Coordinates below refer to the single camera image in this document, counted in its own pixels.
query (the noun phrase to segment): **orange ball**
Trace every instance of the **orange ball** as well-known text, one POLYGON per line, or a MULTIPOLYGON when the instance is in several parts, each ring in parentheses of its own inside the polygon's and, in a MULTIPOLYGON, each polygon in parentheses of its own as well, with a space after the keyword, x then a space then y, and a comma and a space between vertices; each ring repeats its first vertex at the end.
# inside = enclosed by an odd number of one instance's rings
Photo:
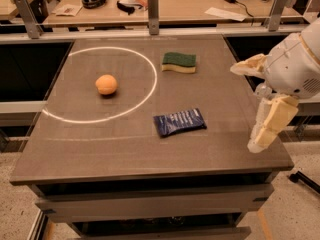
POLYGON ((96 87, 100 94, 109 95, 117 90, 118 83, 112 75, 103 75, 97 79, 96 87))

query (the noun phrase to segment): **sponge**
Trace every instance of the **sponge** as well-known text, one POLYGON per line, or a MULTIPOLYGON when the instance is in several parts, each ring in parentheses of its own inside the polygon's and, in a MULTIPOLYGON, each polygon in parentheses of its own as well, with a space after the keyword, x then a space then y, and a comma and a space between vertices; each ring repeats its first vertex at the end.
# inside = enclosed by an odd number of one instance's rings
POLYGON ((162 71, 172 70, 180 73, 196 72, 196 55, 167 52, 162 60, 162 71))

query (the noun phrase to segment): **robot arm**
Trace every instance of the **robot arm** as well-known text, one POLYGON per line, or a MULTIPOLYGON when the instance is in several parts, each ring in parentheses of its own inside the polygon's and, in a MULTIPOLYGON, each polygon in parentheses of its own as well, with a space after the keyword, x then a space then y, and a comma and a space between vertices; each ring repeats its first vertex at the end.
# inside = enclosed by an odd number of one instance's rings
POLYGON ((265 79, 256 89, 261 102, 248 143, 250 152, 268 148, 298 113, 299 99, 320 92, 319 36, 317 19, 301 33, 290 34, 268 55, 258 54, 231 67, 235 74, 265 79))

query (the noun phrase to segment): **speckled floor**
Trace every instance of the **speckled floor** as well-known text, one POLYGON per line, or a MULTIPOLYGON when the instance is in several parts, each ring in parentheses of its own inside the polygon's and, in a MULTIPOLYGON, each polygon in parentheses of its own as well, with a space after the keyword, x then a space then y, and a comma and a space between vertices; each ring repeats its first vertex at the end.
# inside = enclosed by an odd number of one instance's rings
MULTIPOLYGON (((305 141, 296 141, 292 132, 282 135, 295 168, 281 172, 273 181, 274 193, 258 212, 249 212, 239 226, 249 226, 247 240, 318 240, 320 239, 320 195, 288 176, 298 170, 320 183, 320 131, 310 129, 305 141)), ((0 154, 0 239, 24 240, 36 219, 35 195, 27 187, 13 187, 10 174, 18 152, 0 154)), ((45 240, 77 238, 65 224, 49 222, 45 240)))

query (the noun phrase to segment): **white curved line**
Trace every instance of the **white curved line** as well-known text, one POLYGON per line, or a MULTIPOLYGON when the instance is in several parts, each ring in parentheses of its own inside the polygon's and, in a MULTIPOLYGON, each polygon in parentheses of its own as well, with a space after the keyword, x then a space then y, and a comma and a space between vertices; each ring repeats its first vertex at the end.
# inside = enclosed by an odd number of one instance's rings
POLYGON ((114 50, 122 50, 122 51, 127 51, 127 52, 131 52, 131 53, 134 53, 140 57, 142 57, 143 59, 145 59, 149 64, 150 66, 152 67, 152 70, 153 70, 153 73, 154 73, 154 77, 155 77, 155 80, 154 80, 154 83, 153 83, 153 86, 150 90, 150 92, 148 93, 148 95, 140 102, 138 103, 136 106, 134 106, 133 108, 131 109, 128 109, 122 113, 119 113, 119 114, 116 114, 114 116, 110 116, 110 117, 107 117, 107 118, 102 118, 102 119, 97 119, 97 120, 71 120, 71 119, 67 119, 67 118, 63 118, 63 117, 59 117, 57 115, 54 115, 52 113, 50 113, 48 110, 43 109, 42 112, 44 114, 46 114, 47 116, 51 116, 57 120, 60 120, 60 121, 63 121, 63 122, 66 122, 66 123, 73 123, 73 124, 94 124, 94 123, 101 123, 101 122, 106 122, 106 121, 110 121, 112 119, 115 119, 115 118, 118 118, 118 117, 121 117, 121 116, 124 116, 134 110, 136 110, 138 107, 140 107, 141 105, 143 105, 150 97, 151 95, 153 94, 155 88, 156 88, 156 85, 157 85, 157 82, 158 82, 158 75, 157 75, 157 70, 155 68, 155 66, 153 65, 153 63, 146 57, 144 56, 143 54, 139 53, 139 52, 136 52, 134 50, 131 50, 131 49, 127 49, 127 48, 122 48, 122 47, 113 47, 113 46, 107 46, 107 47, 95 47, 95 48, 88 48, 88 49, 84 49, 84 50, 80 50, 80 51, 76 51, 76 52, 73 52, 73 53, 70 53, 69 54, 69 57, 70 56, 73 56, 73 55, 76 55, 76 54, 79 54, 79 53, 82 53, 82 52, 87 52, 87 51, 94 51, 94 50, 100 50, 100 49, 114 49, 114 50))

